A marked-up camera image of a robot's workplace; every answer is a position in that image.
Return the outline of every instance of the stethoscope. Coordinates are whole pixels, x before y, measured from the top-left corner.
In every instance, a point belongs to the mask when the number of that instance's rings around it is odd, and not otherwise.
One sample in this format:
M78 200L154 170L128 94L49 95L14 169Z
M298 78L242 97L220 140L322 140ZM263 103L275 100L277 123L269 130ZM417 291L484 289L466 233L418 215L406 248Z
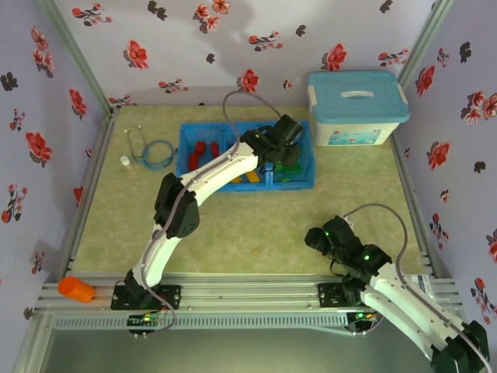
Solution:
M140 136L141 136L141 140L143 142L143 150L141 151L141 155L136 155L136 153L134 152L134 149L133 149L133 145L131 144L130 134L133 130L138 130L138 132L140 133ZM161 138L159 138L158 140L153 140L151 142L147 142L147 139L145 138L143 131L141 130L141 125L129 127L126 130L124 130L124 132L127 135L127 143L130 146L131 158L135 162L142 163L143 166L147 167L148 169L152 169L152 170L156 170L156 171L160 170L160 169L165 169L167 166L169 166L171 164L172 160L174 159L174 156L178 152L178 149L174 149L174 147L171 145L171 143L169 141L163 140ZM147 158L150 155L150 148L152 145L155 145L155 144L168 145L169 149L171 149L171 155L168 158L163 159L163 160L158 161L158 162L149 161Z

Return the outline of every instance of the blue basket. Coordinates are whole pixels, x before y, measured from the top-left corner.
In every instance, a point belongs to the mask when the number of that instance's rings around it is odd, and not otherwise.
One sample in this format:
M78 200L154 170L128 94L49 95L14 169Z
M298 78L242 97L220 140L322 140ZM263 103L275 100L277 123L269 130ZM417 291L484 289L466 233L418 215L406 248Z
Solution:
M253 130L261 126L273 126L274 121L265 120L257 122L235 122L235 126L240 133L244 134L248 130ZM219 189L220 192L254 192L263 190L303 190L312 189L316 177L316 164L314 152L312 151L311 133L308 122L300 121L304 126L304 134L299 140L301 154L298 158L300 171L274 168L272 163L266 163L265 172L256 170L259 183L251 183L246 175L242 176L240 183L228 183ZM200 157L199 167L210 162L214 157L210 151L210 143L215 141L220 149L220 156L235 144L236 137L234 131L228 123L195 123L182 124L179 132L178 162L176 164L176 174L188 173L189 155L195 151L195 144L198 141L205 142L206 151Z

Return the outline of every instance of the floral wallpaper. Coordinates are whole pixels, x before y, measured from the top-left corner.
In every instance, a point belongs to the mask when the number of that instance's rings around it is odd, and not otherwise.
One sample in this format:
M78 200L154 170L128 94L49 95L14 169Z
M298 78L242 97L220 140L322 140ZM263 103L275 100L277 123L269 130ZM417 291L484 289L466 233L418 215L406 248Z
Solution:
M433 6L433 0L54 3L111 106L219 105L233 89L305 105L312 71L398 74ZM448 53L441 58L448 61Z
M15 30L0 33L0 330L9 336L0 361L9 373L59 267L104 118L36 2L4 5L2 31Z
M396 135L433 250L487 328L497 368L495 12L493 0L455 2L405 90L411 120Z

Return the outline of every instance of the small white bottle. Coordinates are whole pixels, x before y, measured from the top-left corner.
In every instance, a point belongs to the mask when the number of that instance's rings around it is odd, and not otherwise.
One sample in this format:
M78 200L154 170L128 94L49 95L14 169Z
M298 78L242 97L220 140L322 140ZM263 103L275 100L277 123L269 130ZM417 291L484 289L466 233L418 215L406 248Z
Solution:
M126 157L125 155L123 155L121 158L121 163L123 164L123 166L126 168L126 169L132 169L133 168L133 165L131 165L131 161L128 157Z

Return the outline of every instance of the red toy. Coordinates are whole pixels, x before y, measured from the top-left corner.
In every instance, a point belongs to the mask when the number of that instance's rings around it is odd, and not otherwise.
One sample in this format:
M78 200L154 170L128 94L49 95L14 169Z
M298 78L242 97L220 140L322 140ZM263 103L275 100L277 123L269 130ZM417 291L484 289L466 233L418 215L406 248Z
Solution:
M215 141L210 143L210 151L212 152L212 156L214 158L219 156L219 145L217 145Z
M189 155L188 159L188 170L194 171L199 168L199 158L198 153L192 153Z
M205 153L205 142L197 141L195 144L195 153L203 155Z

